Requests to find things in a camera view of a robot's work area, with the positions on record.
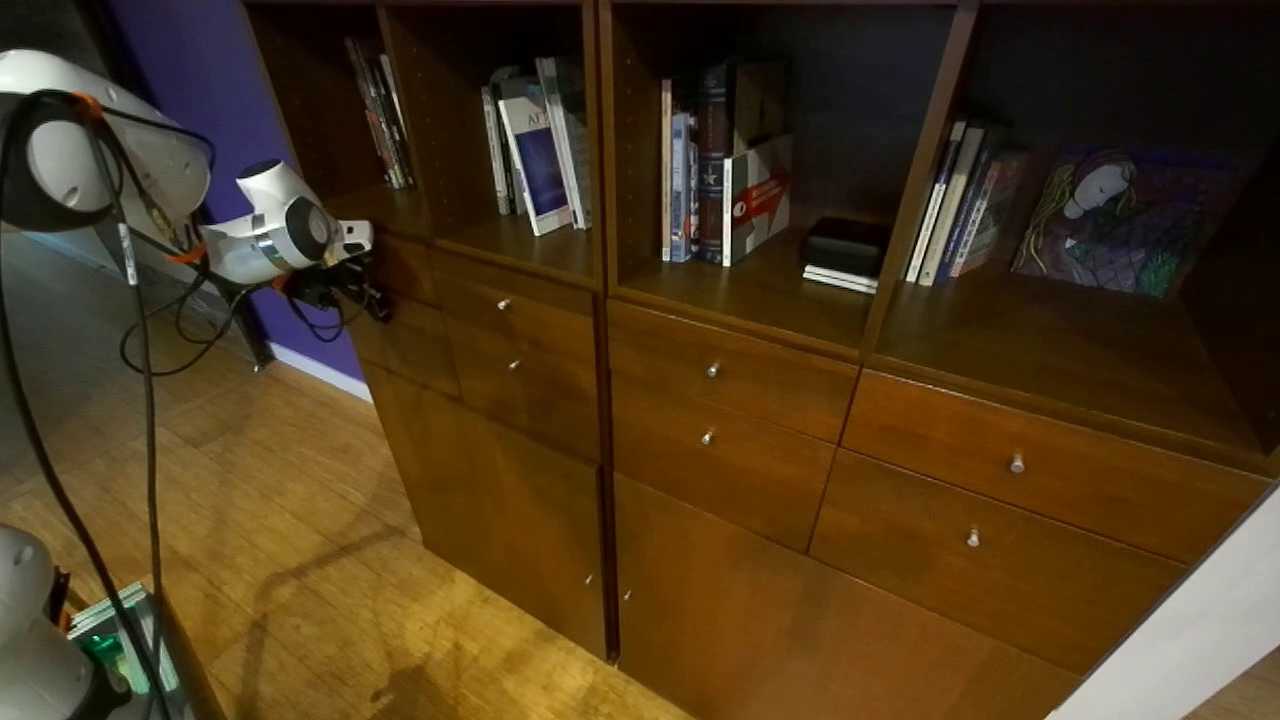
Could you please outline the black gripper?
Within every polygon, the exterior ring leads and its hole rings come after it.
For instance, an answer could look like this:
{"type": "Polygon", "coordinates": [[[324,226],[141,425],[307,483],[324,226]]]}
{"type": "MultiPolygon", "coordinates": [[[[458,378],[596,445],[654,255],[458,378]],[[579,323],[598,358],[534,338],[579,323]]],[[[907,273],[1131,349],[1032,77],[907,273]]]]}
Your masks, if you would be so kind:
{"type": "Polygon", "coordinates": [[[328,266],[298,266],[288,277],[288,294],[313,306],[338,306],[353,300],[365,306],[371,321],[387,323],[390,321],[390,294],[385,285],[371,277],[369,255],[353,255],[328,266]]]}

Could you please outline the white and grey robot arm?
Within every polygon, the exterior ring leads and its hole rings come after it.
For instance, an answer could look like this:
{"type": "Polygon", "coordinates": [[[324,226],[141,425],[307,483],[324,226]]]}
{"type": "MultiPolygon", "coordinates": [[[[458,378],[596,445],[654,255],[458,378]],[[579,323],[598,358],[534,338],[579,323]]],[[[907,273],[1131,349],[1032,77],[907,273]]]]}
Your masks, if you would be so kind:
{"type": "Polygon", "coordinates": [[[0,218],[22,231],[115,224],[224,289],[278,285],[293,300],[347,294],[390,317],[369,277],[371,224],[338,218],[285,164],[235,178],[243,216],[198,224],[217,148],[171,117],[42,49],[0,52],[0,218]]]}

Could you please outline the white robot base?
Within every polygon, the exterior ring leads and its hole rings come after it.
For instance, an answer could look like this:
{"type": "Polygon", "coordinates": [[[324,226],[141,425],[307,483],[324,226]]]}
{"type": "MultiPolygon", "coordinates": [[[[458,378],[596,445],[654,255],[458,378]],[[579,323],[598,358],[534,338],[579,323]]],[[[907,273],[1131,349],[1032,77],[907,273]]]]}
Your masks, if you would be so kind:
{"type": "Polygon", "coordinates": [[[79,720],[90,659],[47,616],[47,546],[0,522],[0,720],[79,720]]]}

